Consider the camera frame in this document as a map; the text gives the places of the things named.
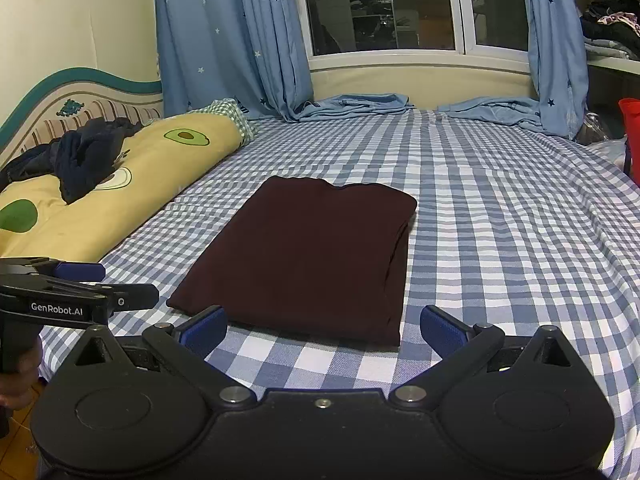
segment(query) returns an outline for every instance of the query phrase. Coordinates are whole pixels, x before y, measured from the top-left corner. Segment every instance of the shelf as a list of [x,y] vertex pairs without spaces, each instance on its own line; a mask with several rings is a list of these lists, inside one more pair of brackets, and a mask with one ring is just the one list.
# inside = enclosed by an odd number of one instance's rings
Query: shelf
[[587,60],[587,64],[640,75],[640,61],[631,61],[630,59],[620,59],[618,57],[597,57]]

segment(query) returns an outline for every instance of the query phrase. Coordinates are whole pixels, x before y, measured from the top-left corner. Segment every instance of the window frame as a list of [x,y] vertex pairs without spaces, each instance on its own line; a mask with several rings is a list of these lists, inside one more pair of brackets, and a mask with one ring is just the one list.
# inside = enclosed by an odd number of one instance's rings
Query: window frame
[[529,59],[526,52],[476,44],[476,28],[473,22],[471,0],[449,0],[449,2],[454,35],[453,50],[364,50],[316,55],[313,49],[306,0],[296,0],[309,68],[313,72],[314,70],[354,66],[421,64],[468,66],[529,73]]

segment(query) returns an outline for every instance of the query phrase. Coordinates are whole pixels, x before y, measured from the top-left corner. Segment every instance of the checkered bed sheet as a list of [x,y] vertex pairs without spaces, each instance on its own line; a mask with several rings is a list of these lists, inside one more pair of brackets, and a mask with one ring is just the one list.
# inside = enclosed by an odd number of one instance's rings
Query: checkered bed sheet
[[[418,201],[401,346],[396,351],[230,326],[209,363],[259,395],[269,386],[379,386],[388,393],[438,361],[420,336],[425,304],[467,324],[492,322],[512,335],[556,324],[616,415],[605,473],[638,476],[640,192],[613,165],[562,139],[419,110],[317,123],[262,121],[254,142],[104,258],[107,281],[151,282],[161,294],[155,310],[114,316],[115,335],[185,319],[164,301],[274,174],[338,186],[381,182]],[[46,328],[42,337],[42,373],[50,378],[78,332]]]

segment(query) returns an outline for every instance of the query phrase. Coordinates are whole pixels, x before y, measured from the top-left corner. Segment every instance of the yellow pillow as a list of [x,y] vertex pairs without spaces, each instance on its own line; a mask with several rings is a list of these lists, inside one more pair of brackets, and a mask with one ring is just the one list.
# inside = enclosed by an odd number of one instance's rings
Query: yellow pillow
[[125,139],[116,171],[70,205],[55,176],[9,184],[0,193],[0,257],[97,262],[241,142],[228,117],[185,114]]

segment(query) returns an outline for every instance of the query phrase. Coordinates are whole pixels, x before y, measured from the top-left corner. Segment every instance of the striped headboard upholstery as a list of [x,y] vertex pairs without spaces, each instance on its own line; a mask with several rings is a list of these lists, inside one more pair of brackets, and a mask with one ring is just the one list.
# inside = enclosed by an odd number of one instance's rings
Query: striped headboard upholstery
[[52,74],[25,96],[0,127],[0,167],[96,117],[107,121],[126,117],[132,123],[162,117],[160,82],[128,81],[91,68]]

